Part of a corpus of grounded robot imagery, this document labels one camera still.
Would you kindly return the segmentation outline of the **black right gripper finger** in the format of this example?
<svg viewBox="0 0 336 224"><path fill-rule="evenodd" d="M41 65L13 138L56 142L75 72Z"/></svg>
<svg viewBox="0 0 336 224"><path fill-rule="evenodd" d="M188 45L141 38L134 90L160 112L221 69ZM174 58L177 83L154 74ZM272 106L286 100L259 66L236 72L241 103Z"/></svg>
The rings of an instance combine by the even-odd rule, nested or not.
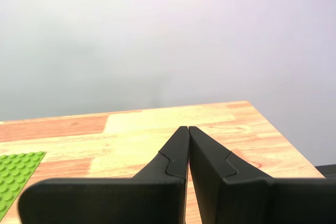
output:
<svg viewBox="0 0 336 224"><path fill-rule="evenodd" d="M189 130L179 127L132 178L52 178L18 201L22 223L184 223Z"/></svg>
<svg viewBox="0 0 336 224"><path fill-rule="evenodd" d="M189 132L203 223L335 223L335 181L273 178L199 128Z"/></svg>

